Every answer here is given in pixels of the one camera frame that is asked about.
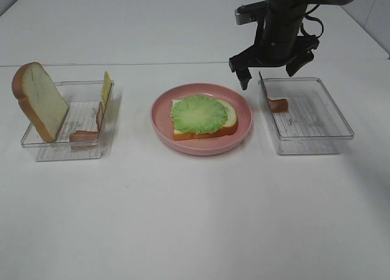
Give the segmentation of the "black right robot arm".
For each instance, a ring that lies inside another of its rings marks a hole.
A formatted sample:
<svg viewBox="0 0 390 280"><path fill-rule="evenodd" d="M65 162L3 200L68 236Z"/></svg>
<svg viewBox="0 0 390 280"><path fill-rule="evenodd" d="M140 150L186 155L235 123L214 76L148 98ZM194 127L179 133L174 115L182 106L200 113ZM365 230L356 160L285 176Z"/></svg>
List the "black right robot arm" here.
<svg viewBox="0 0 390 280"><path fill-rule="evenodd" d="M247 89L250 68L285 67L289 76L314 59L319 38L304 31L310 4L345 5L353 0L265 0L235 10L238 25L257 23L252 46L229 59L241 88Z"/></svg>

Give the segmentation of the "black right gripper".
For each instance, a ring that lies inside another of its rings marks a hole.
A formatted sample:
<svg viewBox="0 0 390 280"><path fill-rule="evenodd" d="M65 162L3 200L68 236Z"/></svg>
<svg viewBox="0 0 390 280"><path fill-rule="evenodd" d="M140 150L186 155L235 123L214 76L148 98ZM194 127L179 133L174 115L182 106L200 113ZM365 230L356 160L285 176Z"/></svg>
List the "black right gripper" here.
<svg viewBox="0 0 390 280"><path fill-rule="evenodd" d="M230 69L236 72L242 90L247 90L252 78L248 68L285 66L288 76L292 77L313 61L319 40L315 35L298 36L302 19L300 16L281 23L275 15L267 14L258 23L254 44L229 59Z"/></svg>

